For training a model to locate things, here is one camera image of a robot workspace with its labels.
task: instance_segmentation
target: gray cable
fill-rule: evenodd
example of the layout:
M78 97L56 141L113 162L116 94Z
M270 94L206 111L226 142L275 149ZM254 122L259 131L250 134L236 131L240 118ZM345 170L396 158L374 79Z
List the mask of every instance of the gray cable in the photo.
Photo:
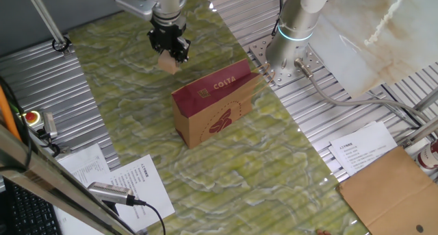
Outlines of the gray cable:
M391 101L388 99L381 99L381 100L374 100L373 99L373 100L367 100L367 101L349 101L349 102L337 101L335 99L332 99L331 97L326 95L324 93L324 91L322 91L322 89L319 87L318 83L315 81L315 78L313 76L311 76L309 79L312 82L312 84L315 86L315 89L319 92L319 94L322 97L324 97L324 99L326 99L330 103L333 103L337 106L360 106L360 105L366 105L366 104L387 104L387 105L396 106L399 108L404 108L404 109L408 110L409 112L412 112L413 114L417 115L425 123L429 122L429 119L426 116L424 116L421 112L418 112L417 110L411 108L410 106L405 105L405 104L400 103L400 102L397 102L397 101Z

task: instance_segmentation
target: instruction sheet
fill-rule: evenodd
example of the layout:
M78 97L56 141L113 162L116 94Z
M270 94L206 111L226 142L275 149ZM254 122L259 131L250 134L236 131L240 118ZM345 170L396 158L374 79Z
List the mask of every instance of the instruction sheet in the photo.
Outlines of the instruction sheet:
M101 148L95 144L62 158L59 163L85 187L101 182L130 188L137 199L156 208L163 219L175 213L150 155L111 172ZM116 208L121 219L136 232L159 222L157 214L145 206L116 204ZM55 212L63 235L77 235L79 230L81 234L102 234L57 207Z
M350 176L397 147L383 122L367 124L354 133L331 141L331 145L329 150Z
M175 212L150 155L112 171L106 184L130 188L136 198L156 208L163 219ZM146 206L116 204L116 208L122 220L136 232L159 222L157 214Z

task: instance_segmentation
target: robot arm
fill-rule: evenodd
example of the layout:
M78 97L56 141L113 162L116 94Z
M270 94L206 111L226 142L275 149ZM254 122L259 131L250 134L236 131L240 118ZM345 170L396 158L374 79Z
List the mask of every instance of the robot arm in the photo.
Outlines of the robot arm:
M293 72L296 59L306 57L306 46L327 0L287 0L281 10L279 26L266 49L271 69Z
M182 37L185 17L181 11L187 0L115 0L118 7L153 25L148 33L152 48L158 53L169 51L182 63L188 60L190 41Z

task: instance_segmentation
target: red button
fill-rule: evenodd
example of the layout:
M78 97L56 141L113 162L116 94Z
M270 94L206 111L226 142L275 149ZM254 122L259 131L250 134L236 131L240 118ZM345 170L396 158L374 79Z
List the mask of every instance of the red button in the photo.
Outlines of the red button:
M35 122L35 120L36 120L36 115L33 113L33 112L28 112L27 114L26 114L26 121L27 122L29 122L29 123L32 123L32 122Z

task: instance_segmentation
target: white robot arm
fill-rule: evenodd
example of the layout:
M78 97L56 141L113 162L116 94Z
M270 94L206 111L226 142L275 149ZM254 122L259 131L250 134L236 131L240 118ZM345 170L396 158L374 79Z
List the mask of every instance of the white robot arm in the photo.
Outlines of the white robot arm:
M287 0L280 13L275 37L266 49L274 70L295 69L296 59L306 56L306 46L327 0Z

